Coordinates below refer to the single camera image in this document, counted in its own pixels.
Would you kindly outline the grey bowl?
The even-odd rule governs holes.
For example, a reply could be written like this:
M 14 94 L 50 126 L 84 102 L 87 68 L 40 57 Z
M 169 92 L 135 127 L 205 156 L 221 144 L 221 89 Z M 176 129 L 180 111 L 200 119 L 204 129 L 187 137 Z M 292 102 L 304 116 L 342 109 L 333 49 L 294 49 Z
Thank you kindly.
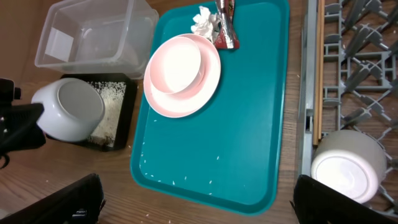
M 104 117 L 100 94 L 87 82 L 62 78 L 37 90 L 32 103 L 41 103 L 44 112 L 37 120 L 52 138 L 78 142 L 86 139 Z

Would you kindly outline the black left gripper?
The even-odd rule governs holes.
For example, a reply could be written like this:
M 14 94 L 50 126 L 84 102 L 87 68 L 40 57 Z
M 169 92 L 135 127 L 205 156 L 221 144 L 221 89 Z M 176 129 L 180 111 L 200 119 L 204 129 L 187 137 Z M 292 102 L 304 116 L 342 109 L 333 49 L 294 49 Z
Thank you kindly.
M 10 79 L 1 79 L 1 164 L 5 168 L 9 152 L 37 149 L 46 143 L 37 121 L 44 112 L 41 103 L 13 106 L 21 98 L 21 89 Z

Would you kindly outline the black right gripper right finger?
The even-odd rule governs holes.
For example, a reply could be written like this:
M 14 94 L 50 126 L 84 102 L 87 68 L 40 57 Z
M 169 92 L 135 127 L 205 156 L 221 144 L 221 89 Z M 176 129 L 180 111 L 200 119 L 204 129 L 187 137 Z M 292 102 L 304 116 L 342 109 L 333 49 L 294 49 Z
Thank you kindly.
M 298 177 L 290 204 L 300 224 L 397 224 L 307 175 Z

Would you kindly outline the cream paper cup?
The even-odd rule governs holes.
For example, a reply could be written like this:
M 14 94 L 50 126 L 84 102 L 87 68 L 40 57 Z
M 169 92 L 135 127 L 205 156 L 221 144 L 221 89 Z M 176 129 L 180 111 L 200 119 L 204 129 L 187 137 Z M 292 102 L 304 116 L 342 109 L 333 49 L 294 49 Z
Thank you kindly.
M 377 193 L 386 177 L 387 157 L 367 134 L 343 129 L 324 137 L 312 161 L 311 177 L 358 202 Z

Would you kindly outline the rice and food waste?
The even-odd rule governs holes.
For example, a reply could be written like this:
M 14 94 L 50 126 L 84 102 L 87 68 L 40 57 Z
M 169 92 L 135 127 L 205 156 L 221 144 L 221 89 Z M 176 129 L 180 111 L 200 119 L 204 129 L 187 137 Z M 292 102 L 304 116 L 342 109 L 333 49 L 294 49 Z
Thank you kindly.
M 124 82 L 89 82 L 104 102 L 104 116 L 87 141 L 100 146 L 113 147 L 119 117 L 123 105 L 126 84 Z

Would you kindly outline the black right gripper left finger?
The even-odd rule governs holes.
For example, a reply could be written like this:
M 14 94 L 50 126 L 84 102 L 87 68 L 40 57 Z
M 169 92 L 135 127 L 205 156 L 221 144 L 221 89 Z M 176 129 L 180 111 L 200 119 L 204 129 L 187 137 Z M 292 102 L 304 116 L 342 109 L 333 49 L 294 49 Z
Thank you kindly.
M 99 220 L 106 201 L 98 174 L 92 173 L 1 219 L 2 224 L 90 223 Z

